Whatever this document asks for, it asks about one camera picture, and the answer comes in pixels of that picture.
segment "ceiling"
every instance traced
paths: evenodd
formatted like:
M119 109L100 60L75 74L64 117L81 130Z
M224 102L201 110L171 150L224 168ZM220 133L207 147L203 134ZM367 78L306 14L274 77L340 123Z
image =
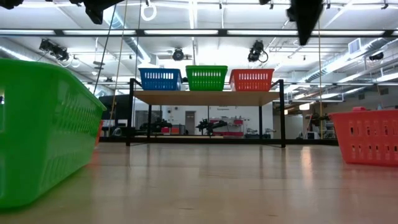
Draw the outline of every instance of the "ceiling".
M157 14L151 21L140 16L140 2L128 1L125 25L129 29L295 29L295 23L287 22L285 10L290 1L274 0L274 8L270 5L260 6L258 0L222 0L223 8L219 8L219 0L198 0L197 6L190 7L191 0L152 0ZM320 18L321 29L396 29L398 22L398 0L388 0L389 7L381 9L383 0L330 0L331 8L325 9ZM71 5L69 1L45 2L44 0L25 0L23 5L13 10L0 8L0 29L108 29L106 22L95 25L85 13L84 7ZM121 2L116 13L124 19L126 2ZM152 9L145 9L149 17ZM41 37L7 37L38 54ZM255 40L262 40L268 46L269 61L265 64L249 63L249 48ZM170 54L175 48L182 48L188 55L195 54L197 65L227 65L233 68L276 68L274 78L283 78L286 82L297 82L304 74L332 59L348 49L354 38L312 38L304 47L297 45L296 38L255 38L255 37L140 37L136 41L149 55L157 56L151 62L156 66L175 67L182 70L193 60L174 62ZM94 37L51 37L51 41L68 48L71 55L80 59L78 68L74 70L88 78L96 80L93 61L100 61L104 46L104 70L100 80L105 77L119 76L128 80L136 74L136 57L120 37L96 39ZM363 60L341 67L335 73L343 73L343 77L364 70Z

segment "laundry basket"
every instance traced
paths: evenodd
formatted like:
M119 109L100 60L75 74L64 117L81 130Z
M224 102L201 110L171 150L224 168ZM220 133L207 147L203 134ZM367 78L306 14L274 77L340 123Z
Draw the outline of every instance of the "laundry basket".
M190 91L223 91L227 66L186 66Z
M144 90L181 90L181 71L174 68L138 68Z
M0 68L0 208L9 208L89 163L105 107L64 68L8 59Z
M269 91L274 69L234 69L229 78L232 91Z
M398 166L398 110L354 108L330 118L345 162Z

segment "basket handle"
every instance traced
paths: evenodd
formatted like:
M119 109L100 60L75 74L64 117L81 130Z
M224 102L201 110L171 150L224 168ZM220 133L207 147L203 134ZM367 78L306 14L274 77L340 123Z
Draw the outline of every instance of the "basket handle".
M359 112L359 111L366 111L366 108L363 106L356 106L353 108L353 112Z

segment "metal frame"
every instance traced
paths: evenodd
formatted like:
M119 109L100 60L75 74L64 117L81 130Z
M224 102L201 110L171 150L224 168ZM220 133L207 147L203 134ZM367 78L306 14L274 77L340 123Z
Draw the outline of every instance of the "metal frame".
M130 146L132 141L132 138L134 138L134 136L132 137L132 114L133 114L133 110L132 110L132 104L133 104L133 99L134 99L134 84L137 84L139 86L142 87L141 83L139 83L135 78L131 78L130 79L130 94L129 94L129 108L130 108L130 112L129 112L129 118L127 119L127 134L126 134L126 138L124 139L126 141L126 146ZM257 139L212 139L211 137L209 137L208 139L200 139L200 142L204 143L207 142L208 144L212 144L212 143L220 143L220 141L222 141L221 143L225 143L225 144L229 144L229 143L238 143L238 144L275 144L275 142L277 142L278 144L280 144L281 148L285 148L286 147L286 130L285 130L285 115L284 115L284 110L285 110L285 100L284 100L284 81L283 80L278 80L275 83L272 84L272 86L274 85L278 85L279 84L279 103L280 103L280 136L281 139L263 139L263 132L262 132L262 106L259 106L259 140ZM208 113L208 119L210 116L210 107L207 106L207 113ZM180 142L183 143L185 141L181 141L181 139L177 138L176 140L164 140L164 139L160 139L160 138L151 138L150 137L150 124L151 124L151 114L152 114L152 105L149 105L149 109L148 109L148 130L147 130L147 137L146 137L146 141L147 142Z
M121 29L112 29L114 33L108 35L107 29L0 29L3 37L122 37ZM66 34L68 31L82 32L82 34ZM297 30L293 29L125 29L124 37L299 37ZM169 34L148 34L147 32L167 32ZM321 38L359 38L359 37L398 37L396 30L344 30L321 29ZM313 38L319 38L318 31L311 34Z

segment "shelf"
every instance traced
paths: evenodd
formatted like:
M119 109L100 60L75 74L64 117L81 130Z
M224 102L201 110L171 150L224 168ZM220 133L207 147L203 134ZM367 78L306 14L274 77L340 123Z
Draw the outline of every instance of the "shelf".
M264 91L135 91L137 99L149 105L175 106L262 106L279 98Z

